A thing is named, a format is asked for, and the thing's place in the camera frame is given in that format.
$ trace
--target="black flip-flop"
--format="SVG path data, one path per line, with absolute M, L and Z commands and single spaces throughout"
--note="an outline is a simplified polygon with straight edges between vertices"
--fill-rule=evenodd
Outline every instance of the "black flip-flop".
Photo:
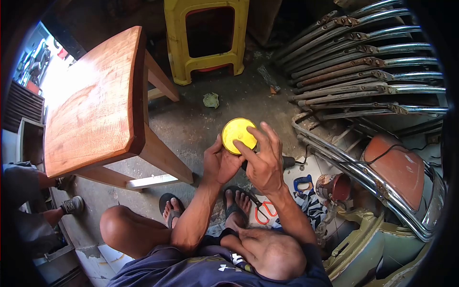
M 233 204 L 231 204 L 230 207 L 226 208 L 226 191 L 228 189 L 231 190 L 231 192 L 232 192 Z M 237 213 L 239 213 L 242 216 L 242 218 L 244 220 L 244 226 L 247 226 L 247 224 L 249 223 L 249 218 L 247 217 L 247 214 L 244 212 L 244 210 L 242 210 L 239 207 L 239 205 L 237 205 L 237 203 L 236 203 L 236 191 L 239 191 L 241 193 L 245 193 L 245 195 L 247 196 L 247 193 L 242 188 L 237 187 L 237 186 L 228 186 L 225 189 L 223 189 L 223 206 L 225 207 L 225 219 L 228 219 L 230 214 L 236 211 Z
M 169 201 L 171 201 L 172 198 L 175 198 L 177 199 L 177 201 L 179 202 L 179 208 L 182 210 L 182 211 L 177 211 L 177 210 L 173 210 L 171 209 L 170 213 L 169 213 L 169 218 L 168 218 L 168 228 L 171 228 L 172 226 L 172 220 L 175 218 L 175 217 L 180 217 L 182 215 L 182 213 L 185 211 L 185 207 L 183 206 L 183 203 L 181 202 L 181 200 L 176 197 L 174 194 L 172 193 L 164 193 L 163 195 L 161 195 L 161 197 L 159 198 L 159 211 L 161 212 L 161 215 L 164 213 L 164 210 L 166 209 L 166 203 Z

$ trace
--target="yellow plastic stool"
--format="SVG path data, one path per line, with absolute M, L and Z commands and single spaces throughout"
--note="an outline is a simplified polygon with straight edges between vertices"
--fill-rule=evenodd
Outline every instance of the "yellow plastic stool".
M 186 15 L 193 10 L 232 7 L 234 27 L 231 50 L 221 54 L 191 58 L 186 36 Z M 246 26 L 249 0 L 164 0 L 164 14 L 168 34 L 168 54 L 174 82 L 179 85 L 191 83 L 191 71 L 233 64 L 233 74 L 244 71 L 242 59 L 246 48 Z

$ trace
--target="yellow sanding disc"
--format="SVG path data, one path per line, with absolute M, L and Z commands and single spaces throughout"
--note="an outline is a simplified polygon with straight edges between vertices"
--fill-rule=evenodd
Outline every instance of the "yellow sanding disc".
M 257 139 L 247 131 L 247 127 L 257 128 L 254 123 L 246 118 L 234 118 L 224 127 L 222 132 L 223 146 L 232 154 L 240 155 L 241 152 L 234 146 L 233 140 L 242 141 L 250 149 L 257 145 Z

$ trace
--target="crumpled paper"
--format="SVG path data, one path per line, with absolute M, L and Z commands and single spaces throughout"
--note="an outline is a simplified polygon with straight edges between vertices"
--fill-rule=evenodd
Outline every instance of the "crumpled paper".
M 218 108 L 218 106 L 220 105 L 218 101 L 218 95 L 215 93 L 205 94 L 204 99 L 202 101 L 206 107 Z

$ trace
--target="dirty floor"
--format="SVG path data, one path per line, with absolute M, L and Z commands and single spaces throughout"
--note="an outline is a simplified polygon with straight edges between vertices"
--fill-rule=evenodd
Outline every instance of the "dirty floor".
M 166 97 L 150 101 L 150 128 L 195 173 L 195 182 L 199 182 L 202 176 L 204 151 L 232 118 L 244 117 L 256 124 L 266 121 L 280 135 L 285 155 L 295 158 L 304 156 L 305 147 L 298 144 L 297 134 L 291 126 L 291 118 L 300 110 L 286 100 L 288 95 L 292 95 L 291 88 L 281 75 L 268 68 L 282 88 L 280 94 L 271 95 L 269 87 L 256 71 L 261 63 L 268 61 L 267 57 L 263 53 L 238 76 L 228 75 L 226 69 L 221 69 L 205 77 L 196 77 L 190 85 L 177 86 L 182 95 L 179 102 L 174 103 Z M 217 109 L 205 107 L 202 102 L 203 95 L 212 92 L 219 95 L 220 106 Z M 164 174 L 138 157 L 107 167 L 134 178 Z M 228 184 L 251 187 L 242 170 Z M 195 185 L 176 183 L 134 192 L 78 177 L 73 195 L 84 198 L 86 211 L 78 218 L 65 216 L 62 220 L 76 249 L 100 245 L 103 240 L 99 220 L 107 208 L 121 204 L 142 216 L 164 222 L 158 208 L 160 196 L 165 192 L 173 193 L 186 207 L 193 198 L 195 188 Z M 56 189 L 53 193 L 57 206 L 72 195 Z M 222 201 L 218 200 L 210 226 L 224 222 L 222 207 Z

